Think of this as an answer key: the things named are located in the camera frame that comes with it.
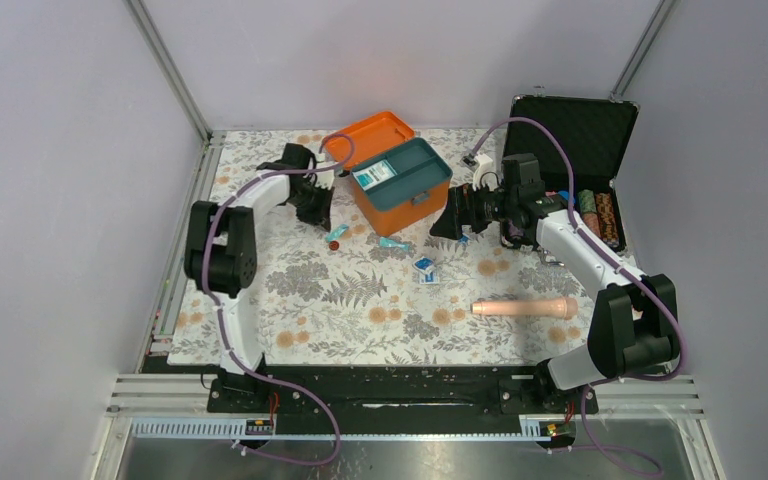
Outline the orange plastic medicine box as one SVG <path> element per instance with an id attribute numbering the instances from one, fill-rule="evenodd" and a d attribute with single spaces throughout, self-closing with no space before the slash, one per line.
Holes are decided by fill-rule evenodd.
<path id="1" fill-rule="evenodd" d="M 443 209 L 453 171 L 405 121 L 381 111 L 337 132 L 324 149 L 343 162 L 355 205 L 381 236 Z"/>

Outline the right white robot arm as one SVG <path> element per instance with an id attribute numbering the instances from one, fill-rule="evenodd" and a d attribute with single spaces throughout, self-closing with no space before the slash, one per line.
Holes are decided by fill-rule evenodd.
<path id="1" fill-rule="evenodd" d="M 566 199 L 546 195 L 536 156 L 504 158 L 495 188 L 483 185 L 480 175 L 450 188 L 430 233 L 458 240 L 464 227 L 480 233 L 493 222 L 509 242 L 554 255 L 594 301 L 585 345 L 537 367 L 533 396 L 543 410 L 561 410 L 573 389 L 627 375 L 644 379 L 646 369 L 682 359 L 671 280 L 630 266 L 585 226 Z"/>

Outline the black foam-lined case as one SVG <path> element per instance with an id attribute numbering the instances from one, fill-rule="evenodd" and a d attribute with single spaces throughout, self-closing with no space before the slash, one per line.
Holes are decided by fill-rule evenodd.
<path id="1" fill-rule="evenodd" d="M 611 201 L 616 235 L 606 243 L 617 253 L 627 247 L 614 181 L 639 114 L 631 101 L 522 95 L 511 104 L 512 117 L 531 118 L 543 125 L 566 152 L 574 173 L 574 191 L 591 191 Z M 557 149 L 536 127 L 507 125 L 503 155 L 533 154 L 550 191 L 568 189 L 568 172 Z"/>

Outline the blue white wipe packet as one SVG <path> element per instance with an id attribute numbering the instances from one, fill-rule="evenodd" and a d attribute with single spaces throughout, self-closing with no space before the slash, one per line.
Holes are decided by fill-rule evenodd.
<path id="1" fill-rule="evenodd" d="M 421 285 L 433 285 L 439 283 L 439 274 L 436 272 L 435 263 L 428 257 L 420 257 L 412 263 L 412 267 L 418 273 L 418 283 Z"/>

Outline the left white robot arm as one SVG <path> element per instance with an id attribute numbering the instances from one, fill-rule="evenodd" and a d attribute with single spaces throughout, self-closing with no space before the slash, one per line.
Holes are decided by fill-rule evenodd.
<path id="1" fill-rule="evenodd" d="M 220 339 L 219 365 L 241 375 L 232 398 L 248 411 L 269 401 L 270 385 L 254 372 L 264 362 L 258 321 L 245 314 L 246 291 L 257 274 L 258 225 L 277 207 L 290 205 L 303 224 L 328 231 L 335 164 L 322 164 L 307 147 L 288 143 L 279 159 L 258 165 L 254 176 L 221 203 L 190 207 L 184 273 L 214 305 Z"/>

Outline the medical gauze packet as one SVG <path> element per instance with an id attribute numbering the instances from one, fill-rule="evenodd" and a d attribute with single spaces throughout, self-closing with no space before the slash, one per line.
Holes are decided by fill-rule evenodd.
<path id="1" fill-rule="evenodd" d="M 381 160 L 360 170 L 354 171 L 353 176 L 362 190 L 374 188 L 397 175 L 388 160 Z"/>

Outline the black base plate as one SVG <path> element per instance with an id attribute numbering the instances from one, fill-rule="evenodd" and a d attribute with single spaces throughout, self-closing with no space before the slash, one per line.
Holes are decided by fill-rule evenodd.
<path id="1" fill-rule="evenodd" d="M 292 432 L 502 432 L 520 415 L 563 419 L 604 413 L 605 400 L 580 390 L 545 396 L 530 366 L 303 366 L 272 365 L 260 379 L 221 370 L 207 410 L 263 414 L 290 420 Z"/>

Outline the teal divided tray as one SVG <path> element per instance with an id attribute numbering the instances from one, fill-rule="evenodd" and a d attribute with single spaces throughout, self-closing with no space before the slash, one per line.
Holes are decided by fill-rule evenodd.
<path id="1" fill-rule="evenodd" d="M 362 190 L 353 172 L 381 160 L 388 160 L 397 175 L 369 190 Z M 414 138 L 357 165 L 350 178 L 353 197 L 358 206 L 369 203 L 375 212 L 389 212 L 396 207 L 427 206 L 433 203 L 433 190 L 443 187 L 452 177 L 452 170 L 437 151 L 424 139 Z"/>

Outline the small teal sachet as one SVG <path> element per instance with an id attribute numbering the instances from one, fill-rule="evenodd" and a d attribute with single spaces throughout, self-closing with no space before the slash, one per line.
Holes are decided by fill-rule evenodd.
<path id="1" fill-rule="evenodd" d="M 348 231 L 348 229 L 349 229 L 349 226 L 347 224 L 341 224 L 337 226 L 334 230 L 329 232 L 326 235 L 325 240 L 328 243 L 337 241 L 343 234 L 345 234 Z"/>

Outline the teal bandage sachet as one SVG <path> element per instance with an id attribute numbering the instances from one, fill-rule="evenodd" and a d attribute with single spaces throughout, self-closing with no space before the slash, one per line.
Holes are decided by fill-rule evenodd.
<path id="1" fill-rule="evenodd" d="M 403 243 L 397 240 L 393 240 L 387 237 L 380 237 L 379 245 L 384 248 L 400 249 L 405 252 L 409 252 L 411 250 L 411 246 L 409 244 Z"/>

